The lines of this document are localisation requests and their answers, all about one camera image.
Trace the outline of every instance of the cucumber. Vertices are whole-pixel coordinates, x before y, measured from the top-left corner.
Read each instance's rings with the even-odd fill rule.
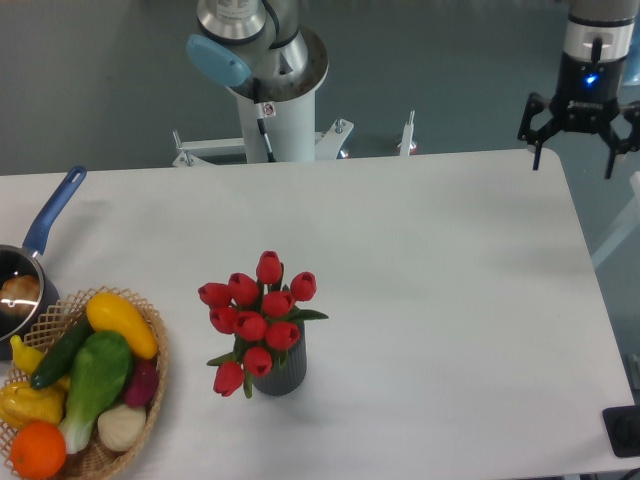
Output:
[[[51,347],[31,375],[31,388],[40,390],[56,383],[71,370],[73,359],[84,341],[94,333],[86,315],[67,330]]]

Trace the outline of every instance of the gray vase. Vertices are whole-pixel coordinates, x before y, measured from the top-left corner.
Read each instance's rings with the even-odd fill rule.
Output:
[[[300,340],[289,349],[284,367],[274,366],[264,377],[253,377],[253,386],[265,395],[281,397],[300,386],[307,374],[307,347],[304,340],[304,323],[299,325]]]

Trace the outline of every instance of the yellow bell pepper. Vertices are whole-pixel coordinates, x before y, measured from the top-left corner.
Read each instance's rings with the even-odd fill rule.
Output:
[[[0,389],[0,418],[18,430],[34,420],[58,425],[64,401],[64,392],[57,387],[34,390],[29,382],[13,382]]]
[[[87,302],[87,318],[96,332],[111,330],[122,335],[134,355],[151,360],[158,341],[151,327],[128,300],[111,292],[96,293]]]
[[[12,336],[9,341],[13,350],[13,363],[24,373],[31,375],[44,357],[44,353],[25,345],[19,335]],[[68,392],[71,386],[71,378],[69,375],[65,375],[55,385]]]

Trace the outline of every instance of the tulip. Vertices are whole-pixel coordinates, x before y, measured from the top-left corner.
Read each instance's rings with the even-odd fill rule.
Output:
[[[260,256],[256,276],[265,285],[278,283],[282,278],[282,264],[276,252],[266,251]]]
[[[269,292],[262,299],[262,313],[271,318],[283,317],[289,313],[294,303],[289,292]]]
[[[211,325],[220,333],[231,335],[235,332],[234,325],[238,319],[238,311],[233,307],[214,308],[209,312]]]
[[[311,272],[299,273],[291,280],[291,295],[300,302],[311,300],[316,290],[316,277]]]
[[[240,312],[234,324],[234,332],[247,342],[257,342],[264,338],[269,325],[257,312]]]
[[[216,372],[216,379],[213,382],[213,391],[223,397],[228,397],[235,392],[244,382],[244,372],[239,363],[225,362]]]
[[[260,296],[260,289],[255,280],[244,273],[234,273],[229,278],[231,296],[240,307],[249,307]]]
[[[226,307],[231,303],[231,291],[224,283],[207,283],[198,289],[198,294],[209,308]]]
[[[262,347],[251,347],[244,354],[244,368],[254,377],[264,377],[272,366],[271,355]]]
[[[289,350],[300,339],[300,330],[291,322],[277,322],[269,327],[265,339],[271,348]]]

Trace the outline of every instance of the fruit basket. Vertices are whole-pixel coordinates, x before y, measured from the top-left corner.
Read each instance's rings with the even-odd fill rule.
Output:
[[[126,468],[142,449],[151,433],[160,411],[167,383],[169,352],[164,323],[158,312],[153,308],[153,305],[129,290],[101,287],[97,290],[79,291],[75,295],[68,296],[65,300],[59,300],[56,305],[49,307],[46,313],[40,315],[38,321],[31,327],[30,332],[25,335],[24,344],[46,353],[62,334],[74,326],[78,319],[83,316],[88,300],[99,292],[111,292],[128,300],[150,326],[158,342],[158,353],[155,362],[159,385],[154,397],[147,404],[147,418],[144,428],[128,450],[125,452],[109,450],[100,441],[97,427],[94,426],[87,448],[74,455],[67,455],[62,470],[54,477],[51,477],[54,479],[105,479]],[[7,385],[28,379],[29,376],[17,368],[14,363],[8,373],[8,379],[4,383]],[[10,459],[11,444],[16,434],[17,430],[6,423],[2,422],[0,424],[0,452],[5,458],[4,464],[12,471],[14,476],[19,477]]]

